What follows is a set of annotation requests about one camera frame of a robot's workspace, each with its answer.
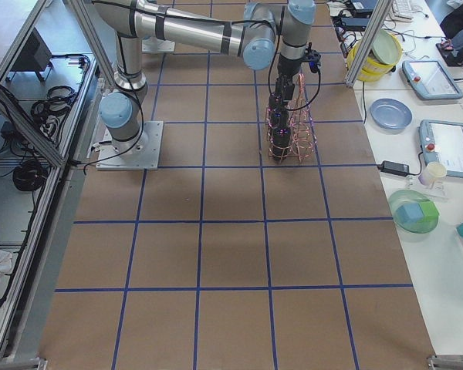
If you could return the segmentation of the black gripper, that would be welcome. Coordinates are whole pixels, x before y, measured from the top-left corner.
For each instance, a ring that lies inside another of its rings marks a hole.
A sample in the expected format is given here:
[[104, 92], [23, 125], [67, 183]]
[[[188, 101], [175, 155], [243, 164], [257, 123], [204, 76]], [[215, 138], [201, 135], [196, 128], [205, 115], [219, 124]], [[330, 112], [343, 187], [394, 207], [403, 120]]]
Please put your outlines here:
[[295, 84], [293, 77], [296, 75], [302, 64], [302, 59], [288, 59], [280, 57], [277, 65], [278, 77], [275, 81], [274, 97], [280, 98], [283, 102], [289, 102], [293, 97]]

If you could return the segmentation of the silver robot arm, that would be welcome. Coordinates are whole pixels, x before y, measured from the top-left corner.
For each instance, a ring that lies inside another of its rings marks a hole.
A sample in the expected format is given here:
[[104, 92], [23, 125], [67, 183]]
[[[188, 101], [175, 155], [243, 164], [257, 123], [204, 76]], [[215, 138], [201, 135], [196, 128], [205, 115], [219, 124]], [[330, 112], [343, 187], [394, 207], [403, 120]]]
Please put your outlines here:
[[269, 83], [269, 156], [279, 162], [293, 150], [289, 102], [302, 64], [319, 64], [308, 42], [316, 16], [313, 1], [281, 4], [249, 2], [239, 20], [221, 20], [181, 11], [155, 1], [94, 1], [101, 19], [115, 32], [117, 87], [138, 92], [147, 86], [145, 53], [175, 52], [180, 45], [238, 57], [251, 70], [277, 69]]

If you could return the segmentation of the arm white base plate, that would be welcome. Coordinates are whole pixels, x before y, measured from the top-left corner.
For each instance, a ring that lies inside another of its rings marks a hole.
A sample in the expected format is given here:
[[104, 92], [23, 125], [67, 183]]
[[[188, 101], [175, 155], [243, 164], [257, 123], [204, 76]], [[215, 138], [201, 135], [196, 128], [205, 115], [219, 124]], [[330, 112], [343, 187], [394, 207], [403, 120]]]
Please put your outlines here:
[[142, 39], [142, 53], [161, 54], [172, 53], [175, 49], [175, 42], [158, 39], [154, 36]]
[[156, 170], [159, 164], [163, 121], [145, 121], [140, 139], [127, 142], [112, 140], [108, 128], [104, 140], [110, 143], [100, 147], [96, 168], [98, 170]]

